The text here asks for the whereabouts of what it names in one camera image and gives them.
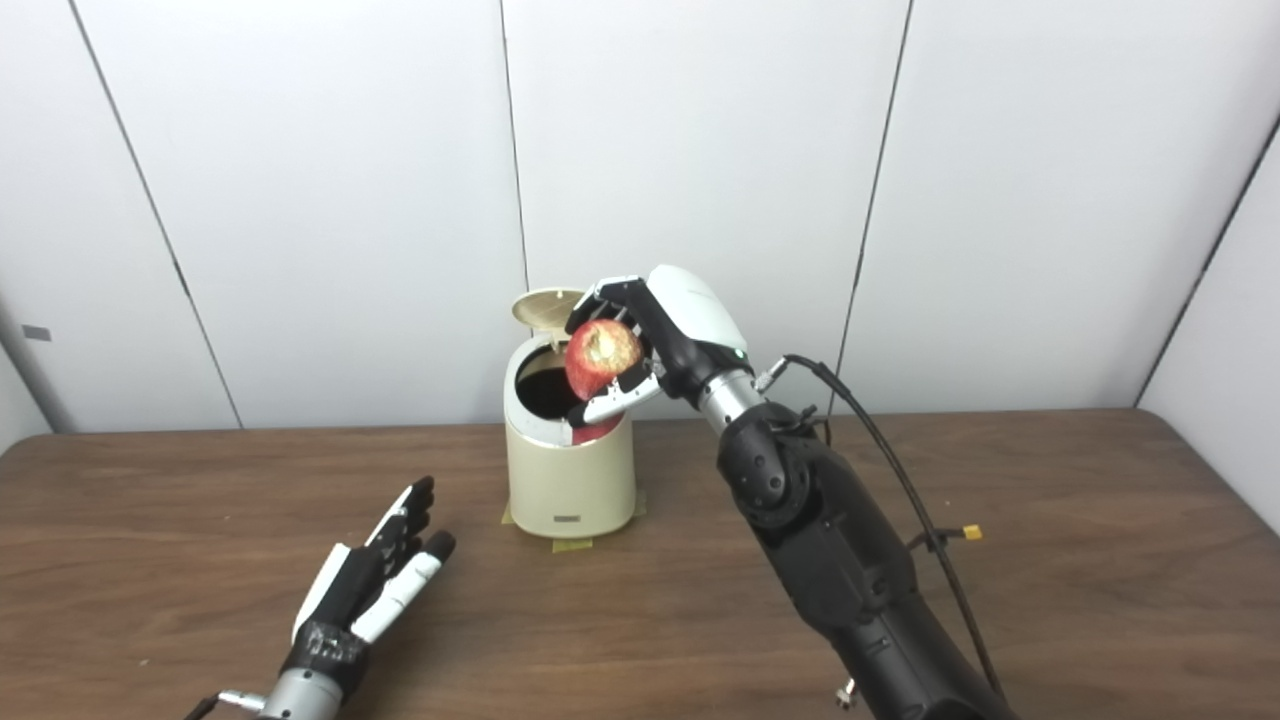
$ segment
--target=trash can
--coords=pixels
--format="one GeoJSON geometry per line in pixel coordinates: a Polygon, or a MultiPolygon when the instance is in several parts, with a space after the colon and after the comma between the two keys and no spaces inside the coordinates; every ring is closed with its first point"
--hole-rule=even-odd
{"type": "Polygon", "coordinates": [[[577,290],[539,290],[512,306],[534,337],[512,354],[503,379],[511,516],[526,533],[548,538],[611,533],[635,512],[630,415],[581,445],[573,445],[564,419],[581,402],[564,374],[564,323],[581,296],[577,290]]]}

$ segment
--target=yellow tape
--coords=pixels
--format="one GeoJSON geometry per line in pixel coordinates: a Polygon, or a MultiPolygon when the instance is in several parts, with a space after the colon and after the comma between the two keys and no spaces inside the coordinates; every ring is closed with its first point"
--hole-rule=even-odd
{"type": "Polygon", "coordinates": [[[552,552],[571,552],[575,550],[590,550],[593,538],[556,539],[552,541],[552,552]]]}

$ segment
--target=trash can lid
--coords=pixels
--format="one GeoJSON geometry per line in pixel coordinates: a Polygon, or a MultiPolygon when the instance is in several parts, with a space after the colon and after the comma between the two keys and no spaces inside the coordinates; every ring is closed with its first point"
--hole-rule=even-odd
{"type": "Polygon", "coordinates": [[[564,323],[568,322],[568,314],[581,297],[581,290],[567,287],[535,290],[517,297],[511,306],[511,314],[535,331],[549,332],[557,338],[567,340],[564,323]]]}

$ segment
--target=wire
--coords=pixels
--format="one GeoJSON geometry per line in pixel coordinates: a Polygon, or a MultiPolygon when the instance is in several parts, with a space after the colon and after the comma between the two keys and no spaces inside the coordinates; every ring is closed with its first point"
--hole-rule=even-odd
{"type": "Polygon", "coordinates": [[[951,541],[951,538],[968,539],[969,537],[969,533],[966,533],[963,528],[938,528],[934,533],[933,539],[929,539],[929,536],[925,533],[915,536],[906,543],[906,548],[915,550],[923,544],[929,552],[934,552],[937,546],[946,544],[951,541]]]}
{"type": "Polygon", "coordinates": [[[823,439],[826,441],[827,447],[831,447],[831,415],[827,415],[826,418],[823,418],[822,420],[818,420],[814,424],[815,425],[822,425],[822,433],[824,436],[823,439]]]}
{"type": "MultiPolygon", "coordinates": [[[[902,491],[906,492],[908,500],[911,501],[911,507],[915,510],[915,516],[919,518],[920,525],[924,527],[925,537],[937,537],[937,528],[933,527],[933,519],[929,518],[928,509],[924,507],[924,501],[920,500],[920,493],[916,492],[915,484],[911,483],[911,478],[906,474],[906,469],[902,468],[902,462],[899,461],[897,454],[890,447],[888,441],[879,432],[876,421],[872,416],[863,409],[858,398],[854,397],[852,391],[846,386],[835,373],[831,372],[824,363],[817,363],[803,355],[783,355],[783,357],[796,365],[804,365],[813,373],[819,380],[827,384],[846,405],[852,407],[854,414],[861,420],[863,425],[867,427],[867,432],[876,441],[876,446],[884,455],[888,461],[890,468],[893,469],[893,474],[897,475],[899,482],[902,484],[902,491]]],[[[938,564],[942,565],[942,574],[947,578],[947,584],[951,585],[951,593],[956,598],[956,605],[960,606],[960,615],[964,618],[965,628],[969,630],[969,637],[973,638],[973,648],[978,653],[978,662],[982,664],[982,671],[987,675],[987,683],[991,689],[996,692],[1002,700],[1005,697],[1005,689],[1000,684],[1000,678],[996,675],[996,666],[991,662],[991,655],[987,652],[987,643],[982,639],[982,630],[978,629],[978,620],[973,615],[973,609],[969,606],[969,597],[964,592],[964,587],[960,584],[960,577],[956,574],[955,565],[951,564],[951,557],[947,555],[947,548],[943,543],[937,543],[933,552],[938,564]]]]}
{"type": "Polygon", "coordinates": [[[196,707],[193,707],[191,712],[188,712],[187,716],[183,717],[183,720],[200,720],[205,715],[212,712],[214,707],[218,707],[216,693],[205,698],[200,698],[200,702],[196,703],[196,707]]]}

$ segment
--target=red apple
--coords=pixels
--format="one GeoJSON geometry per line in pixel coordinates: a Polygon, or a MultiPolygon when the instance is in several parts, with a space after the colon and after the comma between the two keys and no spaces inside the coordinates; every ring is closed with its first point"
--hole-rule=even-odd
{"type": "Polygon", "coordinates": [[[577,328],[564,348],[564,375],[580,400],[590,400],[618,373],[635,365],[644,350],[631,328],[617,320],[599,319],[577,328]]]}
{"type": "Polygon", "coordinates": [[[573,428],[573,445],[582,445],[584,442],[600,439],[602,437],[609,434],[609,430],[618,427],[618,423],[621,421],[622,421],[622,415],[614,415],[608,420],[600,423],[599,425],[586,425],[582,428],[573,428]]]}

